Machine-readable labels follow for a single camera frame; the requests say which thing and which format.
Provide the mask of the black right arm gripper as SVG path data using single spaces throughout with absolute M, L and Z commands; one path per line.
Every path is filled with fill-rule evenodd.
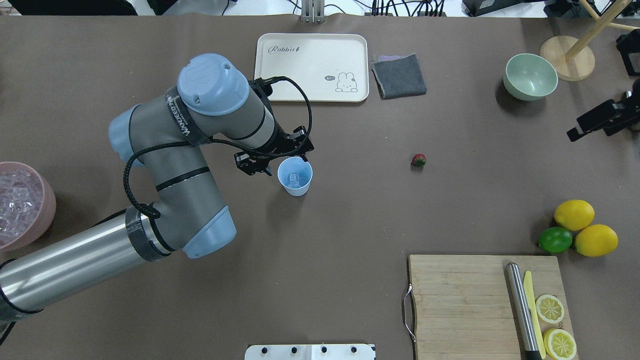
M 571 142 L 599 130 L 603 130 L 606 136 L 610 137 L 639 123 L 640 31 L 631 30 L 618 36 L 615 48 L 621 56 L 627 75 L 637 78 L 631 85 L 630 94 L 617 102 L 612 99 L 606 100 L 579 116 L 576 119 L 577 125 L 566 133 Z

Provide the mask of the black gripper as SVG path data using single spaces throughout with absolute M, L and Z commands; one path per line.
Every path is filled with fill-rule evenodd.
M 258 172 L 258 168 L 269 168 L 270 161 L 275 158 L 300 157 L 302 161 L 309 163 L 307 153 L 313 150 L 314 144 L 305 126 L 298 126 L 293 133 L 287 133 L 278 126 L 265 145 L 250 153 L 237 152 L 234 154 L 234 160 L 237 168 L 253 176 Z

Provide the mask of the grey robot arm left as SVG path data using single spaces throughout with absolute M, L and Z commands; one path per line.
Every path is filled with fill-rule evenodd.
M 197 259 L 236 236 L 229 206 L 202 146 L 238 149 L 236 167 L 271 175 L 270 162 L 313 150 L 311 126 L 288 133 L 269 96 L 286 76 L 248 80 L 226 57 L 201 54 L 163 95 L 109 125 L 113 150 L 126 162 L 130 207 L 79 234 L 1 265 L 1 328 L 78 292 L 183 250 Z

